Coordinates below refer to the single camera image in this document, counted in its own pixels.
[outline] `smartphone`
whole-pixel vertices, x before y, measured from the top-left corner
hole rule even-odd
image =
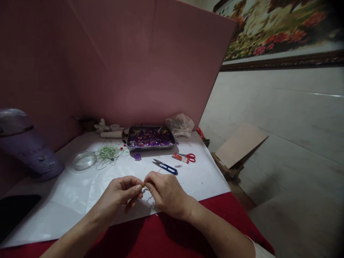
[[[41,200],[39,195],[8,196],[0,200],[0,243]]]

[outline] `flower painting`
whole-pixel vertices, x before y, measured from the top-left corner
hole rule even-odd
[[[216,13],[238,21],[224,61],[344,41],[324,0],[232,0]]]

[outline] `hand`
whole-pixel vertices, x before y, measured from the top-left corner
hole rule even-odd
[[[123,204],[126,204],[125,213],[128,213],[138,198],[143,197],[142,184],[143,182],[134,176],[113,179],[86,216],[107,228]]]
[[[151,171],[144,182],[156,206],[176,219],[187,220],[195,205],[199,204],[195,198],[184,192],[174,175]]]

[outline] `pink backdrop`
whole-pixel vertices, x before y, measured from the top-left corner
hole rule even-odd
[[[72,118],[80,106],[56,36],[39,0],[3,0],[0,8],[0,108],[25,111],[57,150],[81,130]],[[0,153],[0,196],[24,177],[24,170]]]
[[[25,111],[53,150],[81,133],[73,115],[108,124],[195,129],[235,22],[175,0],[3,0],[0,108]],[[0,154],[0,196],[24,168]]]
[[[197,128],[236,23],[175,0],[44,1],[80,105],[121,126]]]

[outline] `white cup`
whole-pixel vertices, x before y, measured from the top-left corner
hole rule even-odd
[[[110,125],[110,127],[111,127],[111,131],[119,131],[120,130],[120,128],[119,128],[119,125],[117,125],[117,124],[114,124],[114,125]]]

